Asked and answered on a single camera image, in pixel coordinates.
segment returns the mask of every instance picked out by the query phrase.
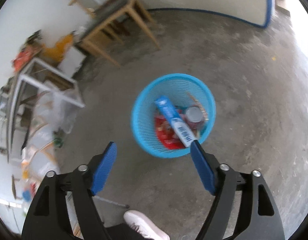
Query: shoelace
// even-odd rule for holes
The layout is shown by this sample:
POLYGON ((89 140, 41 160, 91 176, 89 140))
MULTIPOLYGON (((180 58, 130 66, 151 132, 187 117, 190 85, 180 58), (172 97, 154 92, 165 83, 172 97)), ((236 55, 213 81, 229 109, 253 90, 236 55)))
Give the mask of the shoelace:
POLYGON ((137 224, 135 224, 135 223, 133 223, 133 224, 131 225, 131 229, 133 229, 133 230, 136 231, 137 233, 141 234, 141 235, 142 235, 144 238, 146 238, 146 239, 154 240, 153 238, 149 238, 150 235, 148 234, 148 232, 142 230, 142 229, 140 228, 140 226, 137 225, 137 224))

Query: black pants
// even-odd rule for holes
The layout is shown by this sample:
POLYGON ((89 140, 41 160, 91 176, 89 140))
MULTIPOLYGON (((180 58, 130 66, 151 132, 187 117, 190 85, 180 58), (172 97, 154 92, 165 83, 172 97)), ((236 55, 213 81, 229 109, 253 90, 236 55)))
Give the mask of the black pants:
POLYGON ((113 240, 144 240, 139 233, 131 229, 126 224, 119 224, 110 228, 106 228, 108 234, 113 240))

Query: basket rim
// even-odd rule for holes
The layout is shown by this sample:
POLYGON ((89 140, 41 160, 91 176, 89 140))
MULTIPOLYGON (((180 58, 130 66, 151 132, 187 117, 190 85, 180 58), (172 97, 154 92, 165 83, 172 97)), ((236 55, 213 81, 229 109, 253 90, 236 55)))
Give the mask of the basket rim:
POLYGON ((131 129, 132 129, 134 138, 135 138, 136 142, 138 143, 138 145, 144 151, 146 151, 149 154, 156 156, 156 157, 160 157, 160 158, 181 157, 181 156, 188 154, 189 150, 190 150, 189 148, 179 149, 179 150, 170 150, 170 151, 174 151, 174 152, 171 152, 171 153, 168 153, 168 152, 162 153, 158 150, 153 150, 151 147, 148 146, 148 144, 144 143, 144 140, 141 139, 140 131, 139 131, 139 128, 138 128, 138 125, 137 125, 137 119, 138 119, 140 104, 144 101, 145 96, 150 92, 150 90, 162 81, 171 80, 171 79, 178 79, 178 78, 179 79, 187 79, 187 80, 190 80, 192 82, 195 82, 197 85, 199 85, 204 90, 207 97, 209 97, 212 101, 212 105, 211 105, 212 115, 209 116, 209 121, 208 121, 206 130, 201 135, 201 138, 199 138, 199 140, 198 140, 199 143, 203 143, 206 140, 206 138, 208 137, 208 135, 210 134, 210 132, 212 131, 212 128, 214 126, 214 122, 215 122, 215 118, 216 118, 215 99, 214 99, 213 94, 209 90, 209 88, 205 85, 205 83, 203 83, 201 80, 199 80, 196 77, 193 77, 193 76, 187 75, 187 74, 181 74, 181 73, 168 74, 168 75, 164 75, 164 76, 161 76, 161 77, 153 80, 137 96, 136 101, 135 101, 134 106, 133 106, 133 109, 132 109, 131 124, 130 125, 131 125, 131 129))

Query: metal screw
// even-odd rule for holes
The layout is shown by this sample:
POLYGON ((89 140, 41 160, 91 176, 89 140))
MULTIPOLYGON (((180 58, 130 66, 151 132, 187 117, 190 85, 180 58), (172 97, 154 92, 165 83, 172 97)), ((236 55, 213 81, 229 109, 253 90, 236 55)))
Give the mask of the metal screw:
POLYGON ((253 173, 253 175, 255 177, 260 177, 261 176, 261 173, 259 171, 257 171, 257 170, 254 170, 252 173, 253 173))
POLYGON ((78 170, 79 170, 79 171, 87 171, 87 169, 88 169, 88 167, 87 167, 87 165, 85 165, 85 164, 83 164, 83 165, 81 165, 81 166, 78 167, 78 170))
POLYGON ((56 174, 55 171, 49 171, 46 173, 46 177, 51 178, 54 177, 55 174, 56 174))
POLYGON ((222 171, 228 171, 230 169, 230 167, 225 163, 221 164, 220 168, 222 171))

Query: white shoe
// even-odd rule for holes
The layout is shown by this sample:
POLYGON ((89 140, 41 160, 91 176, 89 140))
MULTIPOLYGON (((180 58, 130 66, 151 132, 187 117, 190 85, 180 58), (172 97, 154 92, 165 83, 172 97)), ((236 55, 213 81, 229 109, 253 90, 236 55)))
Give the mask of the white shoe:
POLYGON ((170 240, 168 234, 159 229, 147 216, 136 210, 126 211, 124 220, 128 226, 144 238, 153 240, 170 240))

